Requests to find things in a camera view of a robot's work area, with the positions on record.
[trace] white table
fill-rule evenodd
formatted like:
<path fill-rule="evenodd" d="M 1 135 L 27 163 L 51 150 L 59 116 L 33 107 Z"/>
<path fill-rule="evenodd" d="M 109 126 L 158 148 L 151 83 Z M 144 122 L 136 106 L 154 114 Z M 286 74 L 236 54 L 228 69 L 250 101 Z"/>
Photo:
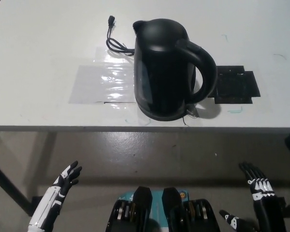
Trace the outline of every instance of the white table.
<path fill-rule="evenodd" d="M 134 21 L 180 22 L 217 65 L 253 71 L 261 97 L 243 105 L 207 99 L 197 105 L 200 118 L 185 117 L 189 127 L 150 120 L 135 103 L 69 103 L 78 67 L 106 49 L 109 15 L 113 37 L 127 47 L 134 47 Z M 0 130 L 202 128 L 290 132 L 290 0 L 1 0 Z"/>

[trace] black electric kettle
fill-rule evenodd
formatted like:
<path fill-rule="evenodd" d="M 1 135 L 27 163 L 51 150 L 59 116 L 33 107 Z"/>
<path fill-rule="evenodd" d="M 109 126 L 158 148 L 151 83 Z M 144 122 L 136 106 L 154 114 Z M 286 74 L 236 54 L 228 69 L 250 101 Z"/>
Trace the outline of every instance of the black electric kettle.
<path fill-rule="evenodd" d="M 159 121 L 176 120 L 187 104 L 206 98 L 217 81 L 213 58 L 189 41 L 185 28 L 169 19 L 137 21 L 134 53 L 134 94 L 142 112 Z M 203 78 L 193 93 L 197 67 Z"/>

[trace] power cord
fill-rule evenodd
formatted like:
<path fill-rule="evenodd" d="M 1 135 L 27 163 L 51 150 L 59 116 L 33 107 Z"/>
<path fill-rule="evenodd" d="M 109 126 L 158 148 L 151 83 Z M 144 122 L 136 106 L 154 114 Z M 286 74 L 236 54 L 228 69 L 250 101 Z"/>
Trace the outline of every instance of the power cord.
<path fill-rule="evenodd" d="M 108 31 L 106 35 L 106 46 L 113 52 L 124 53 L 127 56 L 131 57 L 134 55 L 134 49 L 127 48 L 124 44 L 121 44 L 117 40 L 111 38 L 112 29 L 115 25 L 115 17 L 110 16 L 108 18 Z"/>

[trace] black rubber pad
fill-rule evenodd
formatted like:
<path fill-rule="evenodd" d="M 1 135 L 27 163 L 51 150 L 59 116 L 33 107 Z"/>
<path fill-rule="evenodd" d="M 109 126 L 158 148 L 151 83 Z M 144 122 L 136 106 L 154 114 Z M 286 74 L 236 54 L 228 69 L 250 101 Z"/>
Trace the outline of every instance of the black rubber pad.
<path fill-rule="evenodd" d="M 253 71 L 243 66 L 217 66 L 218 80 L 213 92 L 215 104 L 252 104 L 252 97 L 260 97 Z"/>

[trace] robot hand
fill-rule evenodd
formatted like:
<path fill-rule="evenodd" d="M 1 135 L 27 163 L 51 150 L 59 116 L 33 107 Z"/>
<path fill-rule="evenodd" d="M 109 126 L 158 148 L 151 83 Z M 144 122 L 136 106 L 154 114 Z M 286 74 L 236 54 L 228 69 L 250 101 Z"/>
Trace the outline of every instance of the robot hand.
<path fill-rule="evenodd" d="M 240 163 L 253 198 L 255 214 L 262 232 L 286 232 L 279 198 L 263 172 L 249 163 Z M 237 232 L 257 231 L 249 222 L 235 217 L 224 210 L 219 212 Z"/>
<path fill-rule="evenodd" d="M 62 204 L 69 189 L 78 183 L 76 179 L 82 167 L 76 167 L 75 161 L 68 166 L 49 187 L 35 210 L 28 226 L 28 232 L 51 232 L 54 222 L 60 213 Z"/>

